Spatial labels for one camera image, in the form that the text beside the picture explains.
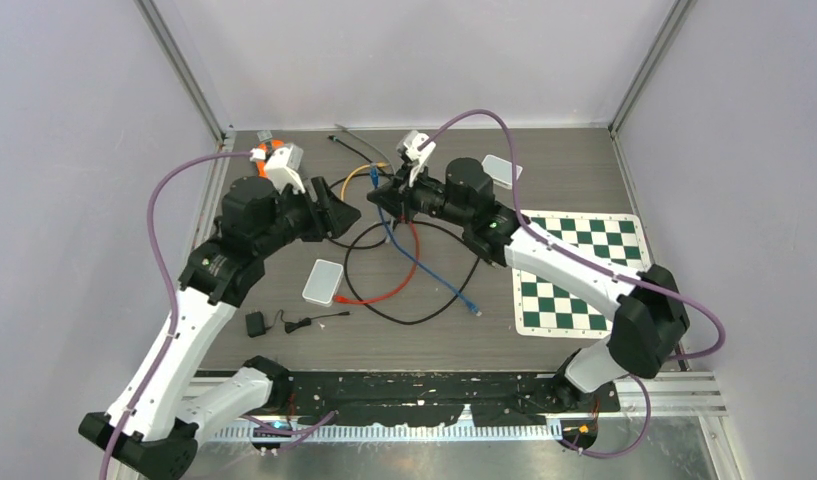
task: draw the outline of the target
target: blue cable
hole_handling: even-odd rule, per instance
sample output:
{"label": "blue cable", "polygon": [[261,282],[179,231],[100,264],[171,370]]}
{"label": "blue cable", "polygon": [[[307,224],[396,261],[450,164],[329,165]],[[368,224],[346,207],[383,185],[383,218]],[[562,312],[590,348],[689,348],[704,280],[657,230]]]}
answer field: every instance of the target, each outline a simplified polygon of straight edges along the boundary
{"label": "blue cable", "polygon": [[[370,178],[373,181],[373,188],[378,188],[378,186],[379,186],[379,175],[378,175],[378,172],[376,172],[376,170],[374,168],[370,169]],[[422,262],[420,262],[419,260],[414,258],[413,255],[408,253],[407,250],[405,250],[404,248],[402,248],[401,245],[399,245],[399,243],[396,241],[396,238],[393,236],[393,230],[391,230],[390,225],[384,219],[384,213],[382,212],[381,207],[376,207],[376,210],[379,213],[379,219],[381,220],[382,225],[384,226],[384,230],[385,230],[385,232],[387,232],[387,237],[390,239],[390,242],[393,244],[393,246],[396,247],[397,250],[399,250],[399,253],[401,253],[402,255],[405,255],[406,257],[408,257],[412,262],[417,264],[417,266],[420,267],[424,272],[428,273],[429,275],[432,276],[432,278],[434,278],[435,280],[437,280],[438,282],[443,284],[443,286],[445,286],[446,288],[450,289],[452,291],[452,293],[454,293],[456,296],[458,296],[458,298],[460,298],[461,301],[464,302],[465,305],[467,305],[467,308],[469,308],[470,311],[473,314],[475,314],[476,316],[480,316],[482,314],[481,310],[479,310],[479,307],[475,303],[470,301],[470,299],[467,298],[466,295],[464,295],[463,293],[458,291],[458,289],[455,288],[454,285],[452,285],[451,283],[444,280],[440,275],[438,275],[438,274],[434,273],[433,271],[431,271],[427,266],[423,265]]]}

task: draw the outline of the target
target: metal floor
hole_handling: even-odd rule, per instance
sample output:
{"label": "metal floor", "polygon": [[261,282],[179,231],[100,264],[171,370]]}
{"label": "metal floor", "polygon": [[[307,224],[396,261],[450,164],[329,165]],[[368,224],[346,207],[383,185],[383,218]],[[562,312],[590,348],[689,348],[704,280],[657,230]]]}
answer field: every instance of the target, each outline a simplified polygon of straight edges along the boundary
{"label": "metal floor", "polygon": [[[642,419],[599,421],[595,451],[628,445]],[[259,456],[245,443],[208,443],[199,451],[191,478],[357,480],[447,478],[498,480],[707,480],[717,473],[696,418],[661,417],[629,455],[612,460],[587,458],[555,441],[469,441],[425,443],[305,444],[296,451]]]}
{"label": "metal floor", "polygon": [[[326,131],[273,132],[284,141],[300,145],[303,165],[310,176],[323,176],[333,182],[347,175],[364,161],[354,153],[330,141]],[[405,130],[358,132],[385,153],[394,152]],[[368,154],[380,158],[349,135],[338,136]],[[605,129],[528,129],[514,130],[520,164],[524,208],[536,210],[631,213],[617,159]],[[256,145],[253,132],[238,133],[235,150]],[[430,160],[430,172],[442,179],[446,164],[455,158],[470,156],[479,160],[487,154],[506,158],[505,137],[498,130],[453,130],[438,140]],[[234,179],[254,174],[254,166],[233,160],[229,164],[224,192]],[[377,222],[375,209],[364,199],[370,180],[361,177],[348,189],[347,202],[359,208],[362,219],[341,240],[351,242],[363,229]],[[497,187],[497,198],[511,204],[511,192]],[[460,235],[454,227],[448,227]],[[418,226],[421,259],[449,282],[460,285],[475,257],[445,234]],[[380,229],[361,244],[377,241]],[[397,230],[397,238],[413,249],[410,232]],[[342,263],[344,250],[329,243],[302,243],[285,247],[266,262],[265,277],[250,291],[242,308],[211,346],[202,368],[237,369],[248,358],[263,355],[291,370],[554,370],[575,349],[592,341],[525,337],[514,328],[511,272],[481,263],[465,290],[483,315],[475,317],[456,301],[439,317],[416,326],[402,326],[377,317],[361,306],[335,303],[322,308],[302,300],[302,288],[317,258]],[[410,268],[410,262],[392,246],[370,251],[353,251],[350,276],[364,297],[380,295],[398,285]],[[345,282],[339,293],[351,296]],[[404,320],[423,317],[442,306],[451,293],[418,270],[412,282],[400,294],[377,305],[390,315]],[[285,334],[281,325],[266,335],[246,336],[243,316],[260,310],[272,320],[278,309],[285,319],[350,310],[351,316],[315,320]]]}

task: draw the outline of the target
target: black cable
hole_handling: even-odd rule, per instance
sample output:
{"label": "black cable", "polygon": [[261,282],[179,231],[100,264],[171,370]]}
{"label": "black cable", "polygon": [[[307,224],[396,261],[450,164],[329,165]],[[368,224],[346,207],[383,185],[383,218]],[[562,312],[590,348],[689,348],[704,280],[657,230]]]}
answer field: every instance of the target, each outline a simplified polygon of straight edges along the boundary
{"label": "black cable", "polygon": [[345,316],[347,316],[347,315],[352,315],[352,312],[350,312],[349,310],[347,310],[347,311],[345,311],[345,312],[340,312],[340,313],[328,313],[328,314],[326,314],[326,315],[317,315],[316,317],[305,317],[305,318],[308,318],[308,319],[311,319],[311,320],[317,320],[317,319],[319,319],[319,318],[329,318],[329,317],[345,317]]}
{"label": "black cable", "polygon": [[[416,225],[423,225],[423,226],[426,226],[426,227],[436,228],[436,229],[440,230],[441,232],[444,232],[447,235],[449,235],[450,237],[457,240],[458,243],[464,245],[464,241],[461,240],[458,237],[458,235],[455,235],[454,233],[452,233],[449,230],[441,227],[440,225],[436,225],[434,223],[428,223],[428,222],[420,222],[420,221],[416,221],[416,220],[414,221],[414,223]],[[361,232],[361,234],[358,235],[355,238],[355,240],[352,241],[352,243],[349,245],[349,248],[346,249],[346,255],[343,257],[343,278],[346,280],[346,285],[349,287],[349,290],[352,292],[352,295],[354,295],[355,298],[358,299],[359,301],[363,301],[364,299],[361,298],[360,295],[358,295],[358,292],[355,290],[355,287],[352,285],[352,281],[349,279],[349,255],[352,253],[352,250],[358,250],[359,249],[359,247],[355,246],[355,244],[357,244],[358,241],[360,241],[362,238],[364,238],[368,233],[372,232],[373,230],[375,230],[376,228],[381,227],[381,226],[382,226],[381,223],[377,223],[375,225],[370,226],[369,228],[367,228],[363,232]],[[479,260],[480,260],[479,257],[476,257],[476,261],[475,261],[475,263],[473,263],[473,268],[470,269],[470,273],[467,274],[467,278],[464,279],[464,283],[461,285],[461,288],[458,289],[459,292],[463,292],[464,289],[467,288],[467,284],[470,283],[470,279],[473,278],[473,274],[476,272],[476,268],[479,266]],[[392,317],[392,316],[390,316],[390,315],[388,315],[386,313],[383,313],[383,312],[379,311],[378,309],[376,309],[372,305],[369,305],[369,304],[366,304],[366,303],[363,304],[363,305],[365,307],[367,307],[367,309],[369,309],[371,312],[375,313],[376,315],[378,315],[378,316],[380,316],[380,317],[382,317],[382,318],[384,318],[386,320],[390,320],[391,322],[398,323],[400,325],[417,325],[419,323],[426,322],[426,321],[431,320],[431,319],[435,318],[436,316],[440,315],[447,308],[449,308],[450,305],[455,303],[456,300],[458,300],[458,295],[453,295],[452,298],[448,302],[446,302],[446,304],[443,307],[439,308],[434,313],[432,313],[430,315],[427,315],[427,316],[425,316],[425,317],[423,317],[423,318],[421,318],[419,320],[410,320],[410,321],[400,320],[398,318],[394,318],[394,317]]]}
{"label": "black cable", "polygon": [[[355,176],[352,177],[352,178],[369,177],[369,176],[370,176],[369,173],[356,173]],[[329,190],[332,190],[334,187],[336,187],[336,186],[340,185],[341,183],[345,182],[347,177],[348,177],[348,175],[346,177],[343,177],[340,180],[332,183],[331,185],[329,185]],[[338,247],[346,248],[346,249],[349,248],[349,245],[347,245],[345,243],[338,242],[337,240],[335,240],[333,238],[326,238],[326,240],[329,243],[331,243],[332,245],[337,245]],[[362,246],[354,247],[354,248],[356,250],[372,250],[372,249],[374,249],[376,247],[380,247],[380,246],[384,245],[385,241],[387,241],[387,235],[385,235],[384,238],[382,238],[381,240],[379,240],[378,242],[376,242],[376,243],[374,243],[372,245],[362,245]]]}
{"label": "black cable", "polygon": [[[332,142],[337,143],[339,145],[342,145],[345,148],[348,148],[349,150],[351,150],[352,152],[355,152],[355,154],[357,154],[359,157],[363,158],[370,165],[376,166],[376,164],[370,159],[370,157],[364,155],[360,150],[353,147],[352,145],[349,145],[348,143],[344,142],[343,140],[337,138],[337,135],[329,135],[328,138]],[[384,169],[382,169],[381,167],[376,166],[376,169],[382,174],[387,174],[387,172],[385,172]]]}

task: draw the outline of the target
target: table surface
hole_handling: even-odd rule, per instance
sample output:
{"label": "table surface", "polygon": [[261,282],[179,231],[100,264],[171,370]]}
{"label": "table surface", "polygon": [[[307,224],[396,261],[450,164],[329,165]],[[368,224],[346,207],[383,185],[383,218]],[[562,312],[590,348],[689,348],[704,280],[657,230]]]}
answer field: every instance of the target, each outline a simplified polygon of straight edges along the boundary
{"label": "table surface", "polygon": [[[333,182],[364,161],[327,137],[331,131],[273,132],[275,138],[290,141],[304,151],[303,165],[311,176]],[[404,130],[357,132],[385,153],[394,152]],[[597,213],[631,213],[620,169],[608,131],[605,129],[523,129],[514,130],[523,208]],[[345,133],[337,135],[374,161],[380,157]],[[238,133],[235,150],[257,144],[254,132]],[[437,141],[430,160],[430,173],[442,179],[446,164],[458,157],[483,159],[487,154],[508,157],[505,137],[498,130],[463,129],[447,132]],[[246,161],[229,163],[223,192],[232,181],[255,174]],[[354,180],[347,202],[360,209],[363,217],[343,236],[351,242],[363,229],[377,222],[373,205],[366,201],[370,180]],[[497,198],[510,205],[511,192],[496,187]],[[460,236],[460,230],[447,228]],[[421,259],[449,282],[460,285],[475,259],[466,248],[442,232],[418,226]],[[379,240],[381,230],[370,233]],[[413,250],[410,232],[397,229],[397,239]],[[481,317],[472,315],[457,301],[439,317],[415,326],[402,326],[382,319],[361,306],[340,305],[323,308],[305,302],[302,288],[318,258],[342,263],[345,250],[329,243],[295,242],[266,261],[266,275],[249,292],[240,310],[212,344],[202,368],[237,369],[248,358],[262,355],[291,370],[540,370],[551,371],[577,348],[592,340],[526,337],[514,328],[511,272],[481,263],[465,290],[479,305]],[[410,261],[392,246],[353,251],[350,278],[358,292],[376,296],[398,285]],[[345,282],[338,290],[351,296]],[[442,306],[452,294],[429,275],[417,271],[411,283],[395,297],[377,304],[382,311],[405,320],[421,318]],[[336,313],[350,316],[315,320],[310,327],[285,334],[281,325],[266,335],[252,339],[246,335],[243,317],[260,310],[272,321],[278,309],[285,319]]]}

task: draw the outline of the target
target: grey cable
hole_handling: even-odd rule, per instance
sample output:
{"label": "grey cable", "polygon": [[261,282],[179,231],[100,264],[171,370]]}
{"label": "grey cable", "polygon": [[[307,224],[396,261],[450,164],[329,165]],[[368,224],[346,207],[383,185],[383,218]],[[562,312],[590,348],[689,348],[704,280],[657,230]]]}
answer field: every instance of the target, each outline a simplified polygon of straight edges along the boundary
{"label": "grey cable", "polygon": [[380,157],[385,159],[385,161],[387,161],[387,163],[390,164],[390,166],[391,166],[391,168],[393,169],[394,172],[399,169],[397,165],[394,165],[393,160],[390,157],[388,157],[384,152],[382,152],[379,149],[379,147],[377,147],[377,146],[373,145],[372,143],[370,143],[369,140],[367,140],[364,137],[358,135],[357,133],[353,132],[352,130],[349,130],[348,127],[345,127],[345,126],[343,126],[343,125],[341,125],[339,123],[335,123],[334,126],[339,128],[342,132],[346,132],[350,137],[354,138],[355,140],[358,140],[359,142],[361,142],[364,145],[366,145],[366,146],[370,147],[371,149],[373,149],[373,151],[378,153]]}

